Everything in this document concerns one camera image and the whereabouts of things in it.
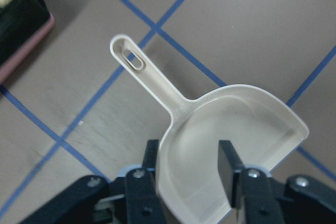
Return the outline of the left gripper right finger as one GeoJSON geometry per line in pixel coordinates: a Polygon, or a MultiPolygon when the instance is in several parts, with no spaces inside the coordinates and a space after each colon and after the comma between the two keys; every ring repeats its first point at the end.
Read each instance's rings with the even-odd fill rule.
{"type": "Polygon", "coordinates": [[[218,174],[238,223],[335,223],[335,190],[308,175],[276,181],[246,166],[231,141],[218,142],[218,174]]]}

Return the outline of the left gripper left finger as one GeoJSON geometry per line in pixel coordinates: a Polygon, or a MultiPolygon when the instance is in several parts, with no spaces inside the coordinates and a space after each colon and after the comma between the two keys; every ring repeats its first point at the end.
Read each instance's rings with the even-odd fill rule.
{"type": "Polygon", "coordinates": [[[22,223],[166,223],[155,189],[158,145],[149,140],[142,164],[112,182],[97,175],[79,178],[22,223]]]}

